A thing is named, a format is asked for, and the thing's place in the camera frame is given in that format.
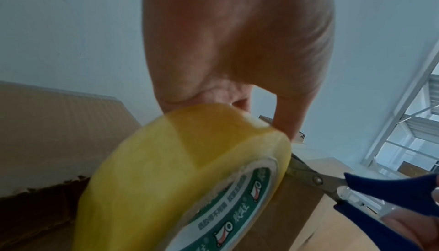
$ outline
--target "scissors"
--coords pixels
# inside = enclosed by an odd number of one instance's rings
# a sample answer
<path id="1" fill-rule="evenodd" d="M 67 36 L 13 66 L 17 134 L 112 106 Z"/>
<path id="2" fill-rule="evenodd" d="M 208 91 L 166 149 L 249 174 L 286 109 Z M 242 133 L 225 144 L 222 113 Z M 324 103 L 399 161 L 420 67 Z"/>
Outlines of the scissors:
<path id="1" fill-rule="evenodd" d="M 356 224 L 381 251 L 421 251 L 413 241 L 387 227 L 381 221 L 343 200 L 337 193 L 339 187 L 349 187 L 357 192 L 392 203 L 396 206 L 426 216 L 439 217 L 439 206 L 433 200 L 432 191 L 437 188 L 437 175 L 430 174 L 402 180 L 374 180 L 349 173 L 344 179 L 322 175 L 295 155 L 287 169 L 287 175 L 300 182 L 322 190 L 332 198 L 334 209 Z"/>

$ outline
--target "white wall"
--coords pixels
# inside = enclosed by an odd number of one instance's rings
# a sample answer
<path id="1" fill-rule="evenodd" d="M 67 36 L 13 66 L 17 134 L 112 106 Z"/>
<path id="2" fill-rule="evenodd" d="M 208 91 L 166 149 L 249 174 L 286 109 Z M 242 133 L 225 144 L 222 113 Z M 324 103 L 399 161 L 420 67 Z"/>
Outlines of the white wall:
<path id="1" fill-rule="evenodd" d="M 335 0 L 328 78 L 306 142 L 359 161 L 439 37 L 439 0 Z M 140 0 L 0 0 L 0 80 L 114 96 L 147 123 L 160 115 L 145 66 Z M 272 117 L 256 90 L 253 114 Z"/>

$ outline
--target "yellow tape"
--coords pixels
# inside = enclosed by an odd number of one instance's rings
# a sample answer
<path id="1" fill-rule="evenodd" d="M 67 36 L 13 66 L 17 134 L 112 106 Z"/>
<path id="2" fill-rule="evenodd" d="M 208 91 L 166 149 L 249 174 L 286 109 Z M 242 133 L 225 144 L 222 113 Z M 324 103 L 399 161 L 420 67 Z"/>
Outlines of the yellow tape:
<path id="1" fill-rule="evenodd" d="M 162 116 L 92 177 L 73 250 L 228 250 L 278 187 L 290 148 L 283 133 L 228 105 Z"/>

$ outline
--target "blue handle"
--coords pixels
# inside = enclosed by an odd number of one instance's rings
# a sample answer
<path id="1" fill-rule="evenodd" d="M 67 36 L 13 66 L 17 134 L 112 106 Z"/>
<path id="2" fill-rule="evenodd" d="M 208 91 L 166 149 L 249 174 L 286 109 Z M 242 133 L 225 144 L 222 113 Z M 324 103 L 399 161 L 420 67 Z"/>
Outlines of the blue handle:
<path id="1" fill-rule="evenodd" d="M 362 178 L 349 173 L 344 176 L 352 190 L 419 214 L 439 217 L 439 206 L 431 196 L 431 192 L 437 187 L 436 174 L 393 181 Z"/>
<path id="2" fill-rule="evenodd" d="M 381 251 L 421 251 L 414 242 L 406 239 L 383 223 L 370 217 L 346 201 L 341 201 L 334 209 L 354 222 L 375 243 Z"/>

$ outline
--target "packing tape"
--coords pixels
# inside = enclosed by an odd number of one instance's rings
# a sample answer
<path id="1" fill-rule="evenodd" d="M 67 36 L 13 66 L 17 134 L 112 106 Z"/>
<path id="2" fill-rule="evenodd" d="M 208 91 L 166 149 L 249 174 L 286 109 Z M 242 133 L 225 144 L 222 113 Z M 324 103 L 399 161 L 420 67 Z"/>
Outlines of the packing tape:
<path id="1" fill-rule="evenodd" d="M 91 178 L 73 251 L 230 250 L 290 157 L 283 133 L 232 106 L 166 114 L 122 142 Z"/>

